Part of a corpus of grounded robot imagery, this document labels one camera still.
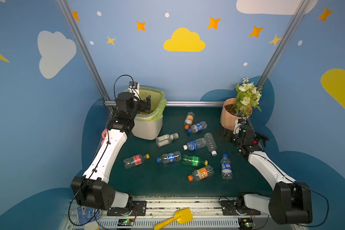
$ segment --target flower pot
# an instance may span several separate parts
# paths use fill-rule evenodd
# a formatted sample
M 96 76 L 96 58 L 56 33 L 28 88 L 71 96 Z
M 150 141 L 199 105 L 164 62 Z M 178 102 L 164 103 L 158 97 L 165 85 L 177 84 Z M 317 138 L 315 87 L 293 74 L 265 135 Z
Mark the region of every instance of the flower pot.
M 236 101 L 236 98 L 229 98 L 227 99 L 225 102 L 224 102 L 224 106 L 222 107 L 222 111 L 221 111 L 221 119 L 220 119 L 220 122 L 221 122 L 221 125 L 222 127 L 224 128 L 227 128 L 227 129 L 230 129 L 230 130 L 234 130 L 235 128 L 235 121 L 240 119 L 240 118 L 243 118 L 244 120 L 247 120 L 249 118 L 249 116 L 246 116 L 246 117 L 237 117 L 237 116 L 234 116 L 232 115 L 231 113 L 227 112 L 226 109 L 225 109 L 225 105 L 228 105 L 228 104 L 234 104 Z M 249 109 L 247 110 L 250 114 L 252 114 L 252 107 L 249 107 Z

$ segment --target blue bottle label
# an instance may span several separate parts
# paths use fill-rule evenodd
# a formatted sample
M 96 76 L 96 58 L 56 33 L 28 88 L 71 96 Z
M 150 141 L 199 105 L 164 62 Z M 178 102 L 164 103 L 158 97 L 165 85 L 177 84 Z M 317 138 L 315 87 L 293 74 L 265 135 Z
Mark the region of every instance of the blue bottle label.
M 198 149 L 197 148 L 197 142 L 195 140 L 189 141 L 188 143 L 189 143 L 189 150 L 190 151 Z
M 169 153 L 169 154 L 167 154 L 167 160 L 168 160 L 169 162 L 175 161 L 174 153 Z
M 197 123 L 196 124 L 198 131 L 201 131 L 203 129 L 202 124 L 201 123 Z
M 229 163 L 223 163 L 221 164 L 221 170 L 224 170 L 224 169 L 229 169 L 231 170 L 231 165 Z

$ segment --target dark green table surface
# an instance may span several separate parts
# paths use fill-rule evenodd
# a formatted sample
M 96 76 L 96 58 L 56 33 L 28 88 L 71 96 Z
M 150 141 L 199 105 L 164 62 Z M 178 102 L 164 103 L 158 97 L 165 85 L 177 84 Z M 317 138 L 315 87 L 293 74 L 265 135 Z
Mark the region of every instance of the dark green table surface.
M 187 133 L 184 120 L 189 111 L 195 113 L 193 123 L 206 121 L 207 129 Z M 271 187 L 257 169 L 238 155 L 233 144 L 220 139 L 220 115 L 221 108 L 166 107 L 160 135 L 177 132 L 179 138 L 159 148 L 155 140 L 140 139 L 130 133 L 115 160 L 109 184 L 117 191 L 134 196 L 237 196 L 239 192 L 258 192 L 271 197 Z M 212 156 L 207 147 L 194 151 L 183 149 L 188 141 L 201 138 L 206 132 L 211 132 L 216 141 L 216 156 Z M 156 162 L 157 157 L 174 151 L 202 157 L 213 167 L 214 175 L 198 182 L 189 182 L 188 176 L 198 167 L 183 165 L 181 161 L 167 164 Z M 125 169 L 123 160 L 136 154 L 149 154 L 150 159 Z M 222 154 L 228 154 L 231 160 L 232 180 L 221 178 Z

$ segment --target potted plant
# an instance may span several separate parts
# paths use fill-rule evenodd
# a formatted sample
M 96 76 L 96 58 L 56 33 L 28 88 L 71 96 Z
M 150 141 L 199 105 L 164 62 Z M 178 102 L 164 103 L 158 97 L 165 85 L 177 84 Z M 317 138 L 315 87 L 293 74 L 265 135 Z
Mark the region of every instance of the potted plant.
M 240 118 L 247 120 L 252 114 L 252 108 L 261 111 L 258 104 L 262 96 L 262 86 L 254 87 L 253 82 L 248 82 L 248 78 L 243 78 L 243 83 L 237 84 L 235 87 L 238 93 L 237 97 L 227 99 L 224 102 L 221 112 L 221 125 L 224 128 L 234 130 L 235 121 Z

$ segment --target empty bottle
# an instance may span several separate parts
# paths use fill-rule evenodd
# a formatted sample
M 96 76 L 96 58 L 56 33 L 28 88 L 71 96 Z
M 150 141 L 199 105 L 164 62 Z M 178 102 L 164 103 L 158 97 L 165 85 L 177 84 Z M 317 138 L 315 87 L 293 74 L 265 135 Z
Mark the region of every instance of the empty bottle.
M 184 121 L 184 128 L 187 130 L 193 124 L 194 113 L 189 112 L 186 114 L 186 118 Z
M 142 164 L 146 159 L 149 159 L 149 155 L 135 155 L 132 156 L 131 158 L 124 159 L 124 166 L 125 168 L 132 168 L 133 166 Z
M 181 160 L 180 151 L 175 151 L 169 154 L 162 154 L 161 157 L 157 158 L 157 163 L 162 162 L 164 164 L 167 164 L 169 162 L 180 161 L 180 160 Z
M 184 150 L 196 150 L 206 146 L 206 139 L 199 138 L 197 140 L 189 141 L 186 145 L 183 145 Z
M 227 157 L 227 154 L 222 154 L 221 176 L 222 176 L 222 179 L 225 179 L 225 180 L 231 180 L 232 179 L 231 161 Z
M 199 122 L 195 125 L 192 125 L 187 131 L 188 131 L 188 133 L 191 133 L 191 132 L 195 133 L 195 132 L 204 130 L 206 128 L 207 128 L 206 122 Z
M 179 138 L 177 133 L 165 134 L 159 137 L 156 137 L 156 144 L 158 147 L 170 144 L 174 139 Z
M 207 141 L 208 151 L 211 152 L 212 156 L 216 156 L 217 155 L 217 153 L 216 153 L 217 146 L 216 146 L 215 140 L 213 139 L 212 133 L 210 133 L 210 132 L 206 133 L 204 135 L 204 138 Z
M 188 176 L 188 180 L 191 182 L 192 180 L 199 181 L 203 178 L 209 177 L 213 175 L 215 172 L 213 171 L 213 168 L 211 165 L 207 165 L 203 168 L 194 170 L 192 172 L 192 175 Z
M 183 155 L 183 164 L 191 165 L 191 166 L 204 166 L 208 164 L 207 160 L 203 160 L 199 156 L 189 156 Z

